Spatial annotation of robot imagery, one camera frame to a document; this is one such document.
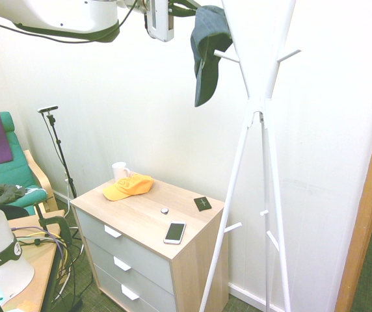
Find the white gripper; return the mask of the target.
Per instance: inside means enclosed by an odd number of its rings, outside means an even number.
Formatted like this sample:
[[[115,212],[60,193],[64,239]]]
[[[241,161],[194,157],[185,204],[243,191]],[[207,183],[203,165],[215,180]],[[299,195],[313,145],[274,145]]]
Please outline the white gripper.
[[[168,4],[185,8],[169,8]],[[162,42],[174,37],[174,18],[172,16],[194,16],[201,5],[195,0],[149,0],[145,1],[148,34]]]

